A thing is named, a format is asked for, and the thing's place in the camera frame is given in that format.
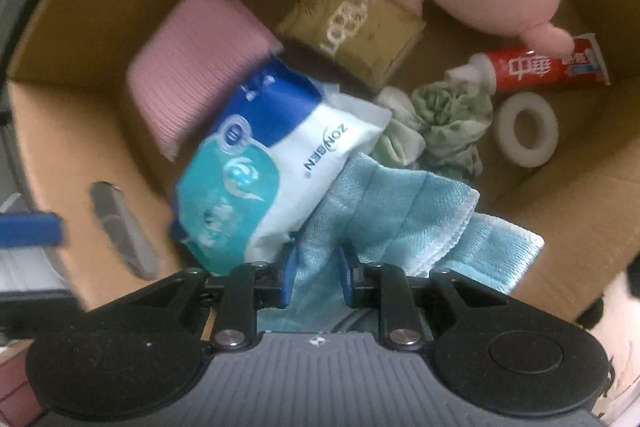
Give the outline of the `teal microfiber towel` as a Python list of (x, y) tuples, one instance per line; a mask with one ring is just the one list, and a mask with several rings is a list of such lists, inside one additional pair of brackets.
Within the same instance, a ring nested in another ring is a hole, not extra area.
[(463, 182), (354, 156), (298, 236), (290, 305), (260, 311), (259, 327), (287, 333), (375, 331), (375, 311), (355, 310), (344, 301), (337, 248), (345, 241), (363, 263), (397, 265), (409, 277), (447, 268), (509, 294), (544, 239), (477, 212), (479, 200)]

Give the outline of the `blue white wet-wipes pack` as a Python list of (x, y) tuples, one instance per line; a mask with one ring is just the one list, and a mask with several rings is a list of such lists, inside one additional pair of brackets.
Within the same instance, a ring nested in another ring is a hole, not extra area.
[(272, 261), (390, 118), (273, 58), (233, 92), (176, 183), (172, 235), (216, 275)]

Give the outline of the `green white scrunchie cloth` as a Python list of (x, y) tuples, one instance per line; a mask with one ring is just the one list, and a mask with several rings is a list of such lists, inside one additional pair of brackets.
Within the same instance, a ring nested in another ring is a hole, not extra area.
[(483, 172), (477, 142), (492, 123), (489, 93), (442, 80), (408, 94), (386, 87), (375, 98), (392, 119), (371, 156), (390, 168), (421, 169), (470, 183)]

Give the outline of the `pink knitted cloth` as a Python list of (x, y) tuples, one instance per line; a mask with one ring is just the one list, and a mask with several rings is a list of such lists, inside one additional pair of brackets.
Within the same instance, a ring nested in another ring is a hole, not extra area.
[(282, 51), (240, 0), (181, 0), (130, 63), (127, 86), (170, 161), (258, 66)]

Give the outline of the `gold tissue pack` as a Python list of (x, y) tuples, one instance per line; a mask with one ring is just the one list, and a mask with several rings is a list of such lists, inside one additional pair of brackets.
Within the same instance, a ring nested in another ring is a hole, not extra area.
[(381, 91), (422, 37), (421, 17), (390, 0), (298, 0), (279, 34)]

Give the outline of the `white tape roll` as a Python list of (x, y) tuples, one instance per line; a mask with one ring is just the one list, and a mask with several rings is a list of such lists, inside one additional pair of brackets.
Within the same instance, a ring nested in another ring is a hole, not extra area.
[(507, 98), (500, 105), (492, 127), (503, 156), (522, 168), (544, 165), (559, 143), (559, 123), (554, 110), (533, 92)]

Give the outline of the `brown cardboard box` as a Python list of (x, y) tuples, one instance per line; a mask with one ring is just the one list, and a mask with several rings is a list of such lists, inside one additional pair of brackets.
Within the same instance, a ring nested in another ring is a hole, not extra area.
[(639, 250), (639, 0), (566, 1), (616, 85), (548, 94), (560, 144), (533, 171), (483, 138), (472, 188), (375, 164), (390, 112), (281, 57), (282, 20), (342, 0), (1, 0), (17, 146), (70, 288), (94, 309), (291, 241), (302, 281), (351, 239), (573, 320)]

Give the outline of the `black-haired doll plush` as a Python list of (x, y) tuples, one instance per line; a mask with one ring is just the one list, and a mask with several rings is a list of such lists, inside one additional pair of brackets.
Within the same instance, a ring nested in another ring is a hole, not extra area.
[(639, 425), (639, 265), (612, 280), (576, 323), (608, 356), (608, 380), (592, 413), (608, 426)]

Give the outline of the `red white toothpaste tube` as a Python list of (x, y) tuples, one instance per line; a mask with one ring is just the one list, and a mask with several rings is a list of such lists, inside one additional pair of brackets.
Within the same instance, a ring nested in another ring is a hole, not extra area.
[(611, 84), (608, 68), (590, 32), (574, 38), (574, 52), (557, 58), (526, 48), (477, 53), (466, 64), (448, 69), (446, 78), (477, 84), (490, 94), (547, 87), (590, 87)]

